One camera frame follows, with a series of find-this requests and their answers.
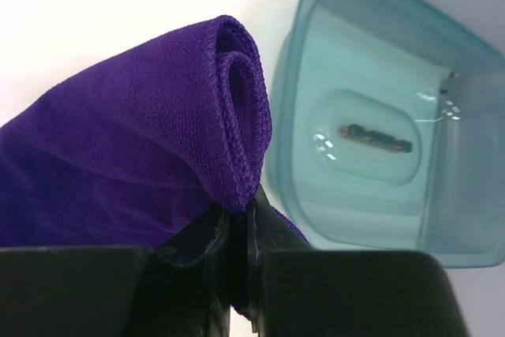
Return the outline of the purple towel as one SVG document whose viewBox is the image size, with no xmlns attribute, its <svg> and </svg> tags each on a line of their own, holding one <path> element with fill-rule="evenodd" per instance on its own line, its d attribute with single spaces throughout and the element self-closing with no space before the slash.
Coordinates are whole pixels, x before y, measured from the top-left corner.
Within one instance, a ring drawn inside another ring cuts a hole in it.
<svg viewBox="0 0 505 337">
<path fill-rule="evenodd" d="M 1 128 L 1 245 L 169 241 L 260 185 L 271 111 L 258 48 L 222 15 L 99 62 Z"/>
</svg>

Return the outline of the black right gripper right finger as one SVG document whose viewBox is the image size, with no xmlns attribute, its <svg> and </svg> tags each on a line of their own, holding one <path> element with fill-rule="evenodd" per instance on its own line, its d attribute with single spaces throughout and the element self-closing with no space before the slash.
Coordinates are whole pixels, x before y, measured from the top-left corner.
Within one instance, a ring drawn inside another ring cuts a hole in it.
<svg viewBox="0 0 505 337">
<path fill-rule="evenodd" d="M 317 250 L 263 190 L 248 206 L 248 288 L 260 336 L 466 336 L 449 279 L 407 250 Z"/>
</svg>

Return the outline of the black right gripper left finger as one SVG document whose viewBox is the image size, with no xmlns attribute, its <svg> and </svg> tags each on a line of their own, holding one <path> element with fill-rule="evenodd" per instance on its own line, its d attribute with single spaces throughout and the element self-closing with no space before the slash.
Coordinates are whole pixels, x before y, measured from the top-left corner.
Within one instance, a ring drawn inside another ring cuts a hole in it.
<svg viewBox="0 0 505 337">
<path fill-rule="evenodd" d="M 3 249 L 1 333 L 227 336 L 228 232 L 210 210 L 157 249 Z"/>
</svg>

